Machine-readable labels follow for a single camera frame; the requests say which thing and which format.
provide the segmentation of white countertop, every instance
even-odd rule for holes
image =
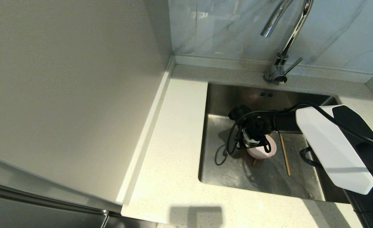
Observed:
[[[198,180],[208,82],[334,95],[373,130],[373,94],[362,83],[176,65],[137,180],[127,217],[188,227],[361,227],[349,204],[319,202]]]

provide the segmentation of chrome faucet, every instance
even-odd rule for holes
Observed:
[[[271,35],[272,31],[274,30],[282,14],[286,11],[286,9],[292,3],[292,1],[293,0],[281,0],[279,2],[278,6],[276,6],[271,17],[269,18],[267,24],[264,26],[264,29],[261,32],[262,36],[269,37]],[[309,11],[312,6],[312,2],[313,2],[312,0],[304,0],[303,6],[302,6],[302,13],[299,15],[298,21],[296,22],[296,25],[293,28],[292,34],[288,37],[288,40],[286,41],[281,52],[276,54],[275,63],[271,66],[271,68],[269,69],[269,72],[267,72],[264,75],[265,81],[276,84],[276,85],[284,84],[287,81],[286,74],[292,68],[294,68],[300,61],[302,61],[303,58],[299,58],[298,60],[296,60],[294,64],[292,64],[291,67],[289,67],[289,69],[284,71],[284,64],[286,60],[288,59],[288,51],[291,48],[296,37],[298,36],[299,31],[302,28],[303,23],[305,22],[309,14]]]

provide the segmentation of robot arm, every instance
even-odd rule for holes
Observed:
[[[343,127],[373,140],[373,131],[363,118],[345,105],[322,106]],[[342,130],[313,107],[292,111],[251,110],[242,105],[229,113],[239,131],[237,149],[267,148],[271,132],[303,134],[332,182],[344,189],[364,227],[373,227],[373,145]]]

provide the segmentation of kitchen sink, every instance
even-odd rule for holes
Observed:
[[[272,133],[277,150],[273,157],[256,160],[245,150],[227,156],[226,142],[233,121],[228,113],[236,106],[251,110],[282,110],[298,102],[337,105],[333,96],[209,84],[203,129],[199,180],[203,183],[293,196],[303,199],[349,203],[342,188],[324,170],[304,163],[299,151],[308,147],[301,134],[283,134],[291,176],[286,171],[279,133]],[[317,161],[315,154],[309,154]]]

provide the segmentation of marble backsplash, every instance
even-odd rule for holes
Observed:
[[[279,0],[169,0],[172,50],[273,61],[302,7],[296,0],[269,38],[260,32]],[[373,73],[373,0],[314,0],[288,64]]]

